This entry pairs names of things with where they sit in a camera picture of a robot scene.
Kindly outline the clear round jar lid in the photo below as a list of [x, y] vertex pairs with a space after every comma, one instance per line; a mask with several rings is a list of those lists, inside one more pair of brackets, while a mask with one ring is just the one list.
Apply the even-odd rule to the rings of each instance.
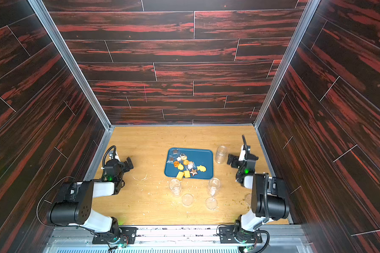
[[251, 207], [251, 201], [252, 201], [252, 194], [246, 194], [244, 196], [244, 202], [248, 207]]

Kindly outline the clear jar with yellow snacks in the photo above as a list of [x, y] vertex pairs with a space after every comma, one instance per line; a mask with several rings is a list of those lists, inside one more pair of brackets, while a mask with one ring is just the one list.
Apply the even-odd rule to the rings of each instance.
[[182, 192], [181, 181], [178, 179], [172, 179], [169, 182], [169, 189], [174, 197], [179, 197]]

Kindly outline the clear plastic cookie jar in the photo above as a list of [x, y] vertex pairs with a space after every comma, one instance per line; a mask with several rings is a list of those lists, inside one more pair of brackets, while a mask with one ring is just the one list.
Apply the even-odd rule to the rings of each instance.
[[218, 164], [226, 163], [228, 160], [228, 149], [226, 146], [219, 146], [215, 154], [215, 162]]

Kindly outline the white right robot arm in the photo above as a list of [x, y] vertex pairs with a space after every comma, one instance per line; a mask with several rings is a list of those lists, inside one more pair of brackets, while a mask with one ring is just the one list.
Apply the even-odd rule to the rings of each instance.
[[251, 190], [251, 203], [250, 210], [235, 221], [232, 236], [240, 243], [260, 242], [260, 227], [268, 222], [288, 218], [290, 210], [287, 189], [282, 178], [255, 171], [259, 158], [251, 153], [246, 138], [242, 137], [242, 140], [240, 155], [228, 155], [227, 164], [237, 170], [235, 181]]

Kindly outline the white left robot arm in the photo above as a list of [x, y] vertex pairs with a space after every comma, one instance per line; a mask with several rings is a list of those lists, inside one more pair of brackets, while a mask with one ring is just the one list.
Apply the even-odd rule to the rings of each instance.
[[117, 147], [112, 145], [102, 157], [101, 169], [100, 179], [64, 182], [47, 212], [47, 222], [40, 217], [38, 221], [46, 227], [81, 227], [115, 244], [121, 238], [117, 218], [94, 211], [92, 202], [95, 198], [119, 194], [125, 186], [124, 174], [133, 170], [134, 165], [130, 157], [121, 161]]

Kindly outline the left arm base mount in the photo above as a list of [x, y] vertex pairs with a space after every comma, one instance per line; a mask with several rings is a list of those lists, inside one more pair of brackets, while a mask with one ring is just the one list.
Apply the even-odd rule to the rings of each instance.
[[111, 223], [111, 229], [105, 233], [94, 233], [92, 244], [106, 246], [128, 246], [133, 245], [137, 236], [137, 227], [125, 227], [118, 224], [114, 219]]

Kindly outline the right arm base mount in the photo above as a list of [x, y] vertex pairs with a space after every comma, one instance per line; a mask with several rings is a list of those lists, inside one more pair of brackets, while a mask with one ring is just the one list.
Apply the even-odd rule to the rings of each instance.
[[222, 244], [243, 244], [238, 247], [240, 253], [257, 252], [258, 244], [263, 242], [260, 233], [243, 229], [240, 220], [236, 220], [234, 225], [218, 225], [216, 234]]

